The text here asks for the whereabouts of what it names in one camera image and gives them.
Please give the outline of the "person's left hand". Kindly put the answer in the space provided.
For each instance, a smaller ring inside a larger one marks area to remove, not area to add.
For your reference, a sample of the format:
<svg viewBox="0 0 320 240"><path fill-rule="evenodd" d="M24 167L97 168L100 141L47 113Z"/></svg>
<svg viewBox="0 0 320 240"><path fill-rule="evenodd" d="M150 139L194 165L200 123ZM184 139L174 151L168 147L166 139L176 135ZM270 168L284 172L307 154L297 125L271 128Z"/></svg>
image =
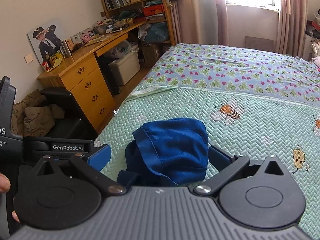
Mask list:
<svg viewBox="0 0 320 240"><path fill-rule="evenodd" d="M7 193L10 190L10 186L11 186L10 180L5 175L0 173L0 192L1 193ZM16 212L12 211L11 214L12 214L13 219L16 222L20 223Z"/></svg>

